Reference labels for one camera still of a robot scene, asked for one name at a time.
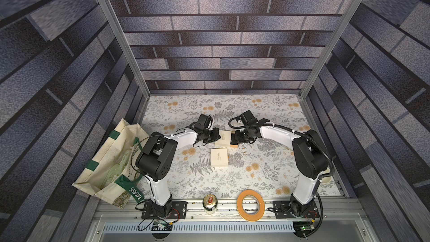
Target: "aluminum frame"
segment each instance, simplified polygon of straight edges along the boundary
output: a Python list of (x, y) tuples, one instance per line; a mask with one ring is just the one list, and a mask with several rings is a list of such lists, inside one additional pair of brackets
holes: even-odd
[(143, 78), (142, 73), (140, 72), (139, 66), (137, 65), (132, 49), (130, 48), (130, 44), (128, 43), (126, 36), (124, 35), (124, 31), (120, 25), (118, 18), (116, 17), (115, 11), (112, 8), (110, 1), (98, 0), (98, 2), (100, 4), (101, 10), (103, 11), (103, 13), (107, 18), (107, 21), (109, 22), (109, 25), (112, 31), (114, 32), (114, 35), (118, 43), (120, 44), (121, 49), (123, 50), (127, 63), (129, 64), (134, 76), (136, 77), (139, 87), (142, 90), (143, 96), (145, 96), (145, 99), (148, 100), (149, 96), (151, 95), (149, 92), (148, 86), (146, 85), (145, 79)]
[(333, 48), (335, 47), (336, 43), (339, 41), (339, 38), (341, 37), (347, 25), (349, 24), (352, 16), (356, 12), (361, 1), (362, 0), (351, 0), (351, 2), (349, 3), (348, 8), (342, 15), (341, 19), (339, 20), (339, 23), (336, 25), (335, 30), (331, 34), (329, 41), (327, 42), (327, 45), (324, 47), (320, 57), (316, 61), (314, 68), (312, 68), (312, 71), (310, 72), (309, 77), (305, 81), (302, 90), (300, 90), (300, 93), (299, 93), (300, 99), (303, 99), (303, 100), (306, 99), (306, 96), (308, 95), (310, 89), (314, 85), (316, 78), (320, 74), (321, 69), (323, 68), (325, 62), (328, 60), (331, 54), (331, 51), (333, 51)]
[[(307, 119), (307, 123), (309, 124), (311, 129), (314, 129), (321, 137), (321, 133), (320, 130), (318, 129), (318, 127), (316, 126), (314, 117), (312, 116), (311, 110), (309, 108), (309, 106), (307, 105), (306, 100), (304, 99), (298, 99), (298, 102), (300, 103), (301, 109), (303, 111), (303, 114), (305, 116), (305, 118)], [(345, 184), (343, 183), (338, 170), (335, 167), (335, 174), (333, 176), (333, 179), (336, 181), (336, 185), (339, 185), (339, 192), (341, 193), (341, 195), (349, 198), (350, 195), (348, 194), (348, 192), (345, 190)]]
[[(264, 198), (265, 206), (272, 206), (273, 201), (286, 200), (286, 197)], [(350, 199), (341, 196), (321, 197), (324, 208), (324, 220), (354, 220), (360, 229), (364, 229), (362, 236), (365, 242), (377, 242), (372, 226), (368, 222), (368, 216), (364, 212), (358, 199)], [(178, 199), (175, 201), (186, 201), (187, 218), (181, 219), (182, 223), (196, 222), (244, 222), (236, 208), (235, 198), (218, 199), (218, 210), (215, 214), (209, 215), (203, 209), (202, 199)], [(94, 214), (90, 228), (85, 239), (86, 242), (98, 242), (103, 234), (105, 223), (126, 223), (140, 222), (142, 212), (135, 210), (136, 201), (131, 199), (124, 209), (110, 205), (104, 201), (99, 203)], [(255, 211), (257, 202), (252, 198), (246, 198), (243, 202), (246, 211)], [(282, 221), (302, 221), (304, 219), (277, 219), (275, 214), (265, 211), (263, 217), (258, 222), (279, 223)]]

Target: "floral tablecloth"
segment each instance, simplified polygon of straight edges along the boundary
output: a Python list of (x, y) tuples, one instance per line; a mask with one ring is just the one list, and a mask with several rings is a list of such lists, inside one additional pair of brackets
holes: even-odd
[[(228, 126), (229, 119), (246, 110), (258, 119), (266, 118), (294, 130), (309, 130), (293, 94), (152, 96), (142, 128), (148, 134), (155, 131), (168, 134), (197, 121), (204, 113), (213, 117), (214, 127), (232, 130)], [(260, 138), (254, 144), (228, 148), (228, 167), (225, 168), (211, 167), (212, 148), (217, 146), (188, 146), (176, 152), (166, 176), (174, 199), (202, 198), (208, 193), (219, 198), (235, 198), (245, 189), (255, 190), (263, 197), (290, 196), (296, 187), (299, 171), (294, 153), (284, 145)], [(145, 180), (138, 186), (149, 196)], [(340, 195), (333, 181), (320, 185), (318, 192), (321, 196)]]

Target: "metal frame pole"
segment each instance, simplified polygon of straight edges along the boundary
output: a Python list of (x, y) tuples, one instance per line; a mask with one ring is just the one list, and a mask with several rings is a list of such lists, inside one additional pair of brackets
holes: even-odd
[(335, 47), (336, 43), (339, 41), (339, 38), (341, 37), (347, 25), (349, 24), (352, 16), (354, 15), (361, 1), (362, 0), (351, 0), (351, 2), (349, 3), (347, 10), (342, 15), (339, 23), (337, 24), (335, 30), (330, 36), (329, 42), (322, 50), (321, 55), (316, 61), (314, 68), (312, 69), (312, 71), (309, 74), (309, 77), (305, 81), (304, 86), (300, 91), (300, 99), (305, 99), (306, 96), (308, 95), (310, 89), (314, 85), (316, 78), (320, 74), (320, 71), (323, 68), (324, 63), (329, 58), (331, 51), (333, 51), (333, 48)]
[(116, 14), (114, 12), (114, 9), (112, 8), (112, 5), (110, 4), (110, 1), (109, 0), (98, 0), (98, 1), (101, 9), (103, 10), (103, 13), (107, 18), (107, 21), (110, 24), (110, 27), (112, 28), (112, 31), (114, 32), (114, 35), (118, 43), (120, 44), (121, 49), (123, 50), (124, 56), (129, 66), (131, 67), (133, 74), (136, 77), (139, 87), (143, 92), (143, 96), (145, 96), (146, 99), (149, 99), (149, 96), (151, 94), (149, 92), (148, 86), (146, 85), (146, 82), (143, 79), (142, 73), (140, 72), (139, 66), (137, 65), (132, 49), (130, 48), (130, 45), (126, 39), (126, 36), (124, 35), (124, 31), (121, 28), (120, 22), (116, 17)]

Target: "metal panel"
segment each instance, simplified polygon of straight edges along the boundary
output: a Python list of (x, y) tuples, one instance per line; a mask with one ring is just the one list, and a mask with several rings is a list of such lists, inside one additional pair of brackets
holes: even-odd
[[(288, 198), (264, 198), (265, 206), (272, 207), (273, 201), (286, 200)], [(327, 217), (324, 220), (361, 220), (366, 219), (366, 214), (363, 211), (360, 202), (357, 199), (347, 199), (344, 197), (321, 197), (324, 215)], [(214, 222), (214, 221), (234, 221), (244, 222), (237, 212), (235, 198), (218, 199), (218, 210), (213, 215), (208, 215), (202, 206), (202, 199), (178, 199), (175, 201), (186, 201), (187, 218), (181, 219), (179, 222)], [(136, 201), (129, 200), (128, 204), (123, 208), (115, 207), (104, 201), (101, 201), (94, 214), (93, 222), (108, 223), (108, 222), (140, 222), (142, 213), (135, 210)], [(245, 199), (243, 208), (246, 211), (252, 212), (257, 210), (257, 203), (254, 199)], [(285, 219), (276, 219), (275, 214), (270, 211), (265, 211), (263, 217), (258, 222), (266, 221), (283, 221)]]
[(103, 233), (293, 233), (292, 222), (267, 221), (262, 223), (250, 222), (178, 222), (172, 231), (162, 230), (159, 227), (140, 231), (148, 225), (146, 220), (138, 226), (137, 222), (106, 223)]

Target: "vent grille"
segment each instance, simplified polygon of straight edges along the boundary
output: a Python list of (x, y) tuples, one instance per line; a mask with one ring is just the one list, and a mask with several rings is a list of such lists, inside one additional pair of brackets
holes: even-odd
[[(140, 229), (148, 225), (144, 222)], [(152, 231), (138, 231), (139, 223), (106, 223), (103, 233), (169, 233), (161, 228)], [(292, 222), (177, 222), (173, 225), (172, 233), (293, 233)]]

